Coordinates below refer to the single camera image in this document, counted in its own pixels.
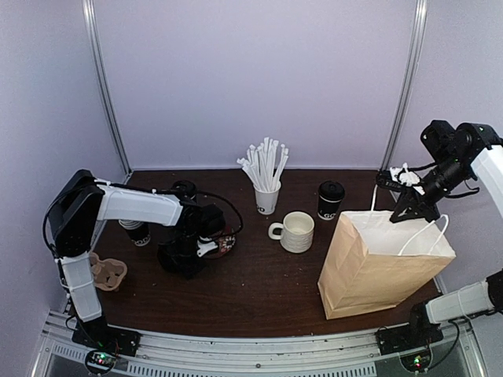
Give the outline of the stack of paper cups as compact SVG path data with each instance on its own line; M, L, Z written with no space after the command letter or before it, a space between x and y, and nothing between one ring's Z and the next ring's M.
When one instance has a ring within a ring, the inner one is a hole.
M119 220L119 224L136 247L144 247L150 242L151 235L148 223L143 221Z

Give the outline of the brown paper bag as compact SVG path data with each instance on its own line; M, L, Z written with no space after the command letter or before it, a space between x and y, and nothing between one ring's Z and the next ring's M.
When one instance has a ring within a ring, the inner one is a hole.
M456 257L448 215L393 223L389 210L340 213L318 289L328 320L395 308Z

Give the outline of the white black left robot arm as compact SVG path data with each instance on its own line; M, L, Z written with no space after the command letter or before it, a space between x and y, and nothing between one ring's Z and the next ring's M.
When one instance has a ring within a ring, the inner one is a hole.
M83 337L97 349L113 340L94 286L90 251L100 221L132 221L168 229L160 246L168 270L186 278L205 266L203 257L218 247L226 228L222 210L202 206L179 188L135 188L95 178L78 170L50 204L42 232L47 247L59 263L65 289L83 328Z

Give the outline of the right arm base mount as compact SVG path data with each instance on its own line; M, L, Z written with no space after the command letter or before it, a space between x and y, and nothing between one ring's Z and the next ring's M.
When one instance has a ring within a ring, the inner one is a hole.
M426 309L415 307L409 323L394 328L380 328L376 332L382 356L398 353L401 365L408 372L427 372L433 365L431 345L443 340L439 324L432 324Z

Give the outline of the cardboard cup carrier tray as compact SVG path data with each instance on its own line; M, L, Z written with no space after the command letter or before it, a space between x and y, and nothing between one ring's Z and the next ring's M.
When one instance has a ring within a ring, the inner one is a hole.
M94 286L101 291L118 291L127 275L127 265L114 258L100 259L99 255L90 253L91 272Z

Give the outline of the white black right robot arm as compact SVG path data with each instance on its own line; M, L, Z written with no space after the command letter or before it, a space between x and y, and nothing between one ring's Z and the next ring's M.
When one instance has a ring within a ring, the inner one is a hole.
M439 219L441 199L474 196L478 188L461 194L453 190L467 180L480 180L495 206L502 208L502 139L487 124L462 123L452 127L445 120L432 121L421 133L421 142L433 162L417 183L402 183L391 222ZM465 286L448 295L414 306L403 329L408 346L420 346L441 323L461 317L493 315L502 311L502 273Z

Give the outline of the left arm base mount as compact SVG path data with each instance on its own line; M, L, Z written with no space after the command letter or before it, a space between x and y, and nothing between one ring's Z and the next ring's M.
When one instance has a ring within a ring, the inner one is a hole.
M121 356L134 357L141 334L137 331L114 328L104 316L84 322L75 315L76 324L72 341L90 348L84 357L84 366L92 375L109 373Z

